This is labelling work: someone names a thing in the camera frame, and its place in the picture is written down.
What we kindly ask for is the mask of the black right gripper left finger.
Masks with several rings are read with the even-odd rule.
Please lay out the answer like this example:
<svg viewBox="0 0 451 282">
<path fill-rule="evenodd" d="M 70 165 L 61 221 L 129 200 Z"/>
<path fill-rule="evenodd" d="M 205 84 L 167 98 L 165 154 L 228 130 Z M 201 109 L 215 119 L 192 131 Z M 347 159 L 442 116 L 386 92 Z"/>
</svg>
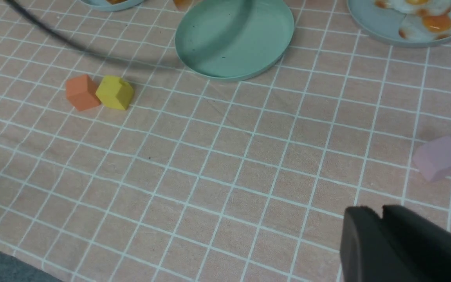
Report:
<svg viewBox="0 0 451 282">
<path fill-rule="evenodd" d="M 346 282 L 417 282 L 391 244 L 390 232 L 369 207 L 344 212 L 340 260 Z"/>
</svg>

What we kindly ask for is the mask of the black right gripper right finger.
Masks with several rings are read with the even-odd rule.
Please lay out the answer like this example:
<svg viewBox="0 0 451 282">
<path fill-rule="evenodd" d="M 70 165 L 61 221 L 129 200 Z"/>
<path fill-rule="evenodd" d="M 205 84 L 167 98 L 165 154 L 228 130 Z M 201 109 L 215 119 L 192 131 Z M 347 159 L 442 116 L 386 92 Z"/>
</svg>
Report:
<svg viewBox="0 0 451 282">
<path fill-rule="evenodd" d="M 415 282 L 451 282 L 451 233 L 401 205 L 383 207 L 393 250 Z"/>
</svg>

